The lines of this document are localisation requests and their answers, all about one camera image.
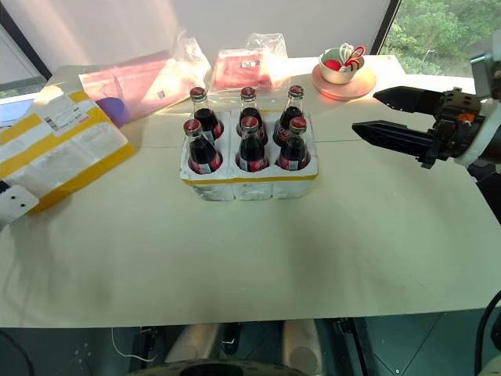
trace red bottle cap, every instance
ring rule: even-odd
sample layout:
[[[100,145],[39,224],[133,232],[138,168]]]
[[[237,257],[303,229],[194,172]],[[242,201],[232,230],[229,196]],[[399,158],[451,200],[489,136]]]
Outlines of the red bottle cap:
[[[256,97],[256,89],[251,88],[250,86],[243,88],[242,91],[240,92],[240,98],[242,99],[253,99],[255,97]]]
[[[289,95],[294,98],[302,98],[305,94],[305,90],[300,85],[292,85],[289,88]]]
[[[185,133],[191,136],[202,129],[202,124],[197,119],[189,119],[185,121],[185,124],[182,127],[185,130]]]
[[[294,133],[303,133],[306,131],[306,119],[302,116],[296,116],[290,119],[289,129]]]
[[[189,91],[189,96],[191,96],[192,100],[201,100],[205,99],[205,89],[197,86]]]
[[[254,116],[246,116],[240,122],[244,132],[252,132],[258,129],[259,121]]]

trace styrofoam bottle carrier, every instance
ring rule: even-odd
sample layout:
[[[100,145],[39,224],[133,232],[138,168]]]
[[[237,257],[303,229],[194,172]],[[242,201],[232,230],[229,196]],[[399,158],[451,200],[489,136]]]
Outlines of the styrofoam bottle carrier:
[[[179,176],[190,185],[200,197],[207,201],[268,200],[269,198],[298,198],[310,189],[313,180],[319,174],[317,154],[313,143],[313,131],[310,117],[305,115],[308,127],[304,133],[306,147],[311,159],[301,170],[287,171],[276,165],[280,155],[280,146],[273,141],[275,123],[280,119],[280,112],[261,112],[265,123],[268,142],[265,155],[269,166],[258,172],[246,172],[236,164],[236,154],[241,138],[236,132],[240,111],[218,112],[216,116],[225,126],[221,137],[216,139],[215,148],[222,155],[222,165],[218,170],[205,175],[195,173],[188,166],[188,140],[182,144],[182,156]]]

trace green foliage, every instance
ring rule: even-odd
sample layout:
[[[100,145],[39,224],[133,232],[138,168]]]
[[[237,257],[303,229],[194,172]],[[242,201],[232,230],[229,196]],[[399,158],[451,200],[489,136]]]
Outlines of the green foliage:
[[[471,47],[501,28],[501,0],[402,0],[381,53],[407,73],[470,75]]]

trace six-pack of bottles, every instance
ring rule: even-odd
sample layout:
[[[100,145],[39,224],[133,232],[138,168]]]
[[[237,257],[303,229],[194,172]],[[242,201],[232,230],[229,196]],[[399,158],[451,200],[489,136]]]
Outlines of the six-pack of bottles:
[[[282,113],[262,113],[255,89],[246,87],[240,110],[215,113],[205,90],[193,88],[193,119],[183,125],[183,182],[208,201],[305,195],[318,166],[303,95],[293,85]]]

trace clear plastic bag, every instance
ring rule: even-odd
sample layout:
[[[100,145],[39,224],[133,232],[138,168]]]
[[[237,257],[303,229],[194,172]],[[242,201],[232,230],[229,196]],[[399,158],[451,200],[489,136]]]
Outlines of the clear plastic bag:
[[[260,92],[282,89],[289,83],[283,74],[286,60],[283,35],[252,33],[242,49],[219,51],[209,93],[239,92],[246,86]]]
[[[204,85],[211,65],[195,38],[181,34],[173,48],[80,74],[92,100],[122,100],[130,120],[189,98],[193,86]]]

